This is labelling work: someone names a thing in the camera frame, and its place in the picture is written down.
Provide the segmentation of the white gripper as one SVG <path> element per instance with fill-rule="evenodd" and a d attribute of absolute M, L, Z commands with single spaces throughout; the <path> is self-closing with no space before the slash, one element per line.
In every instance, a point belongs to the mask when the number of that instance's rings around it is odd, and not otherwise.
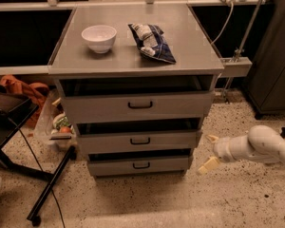
<path fill-rule="evenodd" d="M 206 139 L 210 143 L 215 143 L 214 153 L 218 158 L 209 157 L 197 170 L 200 176 L 218 168 L 220 161 L 228 163 L 247 159 L 251 150 L 247 136 L 219 138 L 215 135 L 207 135 Z"/>

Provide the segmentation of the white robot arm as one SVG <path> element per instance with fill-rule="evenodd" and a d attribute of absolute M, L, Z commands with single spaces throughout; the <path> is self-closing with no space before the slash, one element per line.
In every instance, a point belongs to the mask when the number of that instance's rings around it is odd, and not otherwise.
<path fill-rule="evenodd" d="M 207 138 L 213 144 L 214 155 L 199 167 L 198 175 L 218 168 L 223 162 L 247 160 L 285 164 L 285 139 L 269 126 L 255 125 L 246 135 L 233 138 L 214 135 L 208 135 Z"/>

